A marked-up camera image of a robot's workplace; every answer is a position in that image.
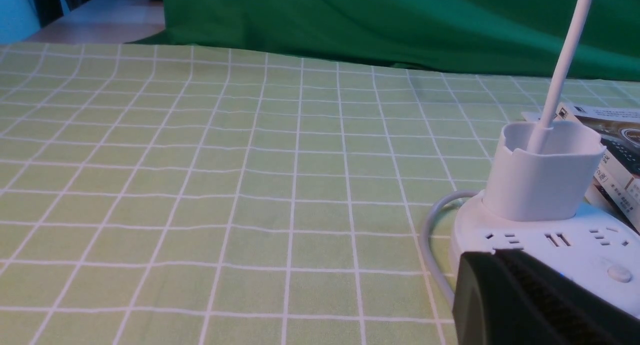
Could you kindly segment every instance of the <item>gray cable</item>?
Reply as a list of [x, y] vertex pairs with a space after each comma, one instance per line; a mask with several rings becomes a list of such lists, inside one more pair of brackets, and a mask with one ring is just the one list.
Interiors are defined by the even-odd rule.
[[449, 308], [453, 308], [454, 292], [447, 282], [446, 277], [442, 273], [441, 268], [436, 262], [434, 252], [432, 251], [432, 247], [429, 243], [429, 237], [432, 235], [432, 231], [434, 230], [436, 224], [436, 218], [438, 217], [438, 214], [441, 212], [442, 208], [444, 208], [447, 204], [451, 203], [454, 200], [472, 198], [477, 194], [478, 192], [473, 190], [458, 190], [451, 192], [445, 197], [442, 197], [442, 199], [438, 200], [438, 202], [433, 204], [433, 206], [431, 207], [420, 233], [419, 243], [420, 251], [422, 252], [422, 258], [425, 262], [425, 265], [427, 266], [427, 269], [430, 271], [431, 276], [436, 281], [436, 284], [438, 284], [438, 288], [442, 292], [442, 295], [444, 295]]

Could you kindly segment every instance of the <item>black device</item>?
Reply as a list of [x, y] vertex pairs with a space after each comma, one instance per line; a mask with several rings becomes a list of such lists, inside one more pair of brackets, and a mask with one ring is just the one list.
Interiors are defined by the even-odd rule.
[[463, 253], [453, 318], [459, 345], [640, 344], [640, 320], [521, 250]]

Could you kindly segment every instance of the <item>power strip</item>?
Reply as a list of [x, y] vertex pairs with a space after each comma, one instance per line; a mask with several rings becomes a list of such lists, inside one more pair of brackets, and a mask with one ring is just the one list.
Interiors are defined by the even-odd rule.
[[506, 220], [484, 206], [483, 196], [466, 201], [455, 217], [448, 253], [453, 274], [464, 252], [520, 249], [640, 319], [638, 234], [586, 203], [567, 220]]

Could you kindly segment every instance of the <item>white stick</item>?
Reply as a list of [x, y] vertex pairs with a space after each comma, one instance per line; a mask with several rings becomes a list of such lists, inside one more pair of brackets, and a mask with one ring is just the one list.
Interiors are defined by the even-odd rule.
[[560, 101], [560, 93], [562, 93], [563, 85], [567, 79], [567, 72], [571, 66], [571, 61], [574, 59], [574, 54], [576, 53], [580, 36], [583, 33], [591, 4], [592, 0], [578, 0], [575, 5], [569, 31], [564, 39], [560, 57], [553, 71], [553, 77], [551, 77], [551, 85], [549, 85], [549, 92], [546, 94], [542, 117], [534, 127], [526, 146], [526, 151], [530, 153], [540, 154], [551, 133], [551, 129], [553, 128], [551, 122], [556, 114], [558, 101]]

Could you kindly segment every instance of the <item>green curtain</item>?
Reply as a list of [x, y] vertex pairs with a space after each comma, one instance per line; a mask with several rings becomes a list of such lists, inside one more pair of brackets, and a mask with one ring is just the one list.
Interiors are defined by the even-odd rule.
[[[143, 44], [551, 76], [576, 0], [164, 0]], [[640, 81], [640, 0], [593, 0], [570, 77]]]

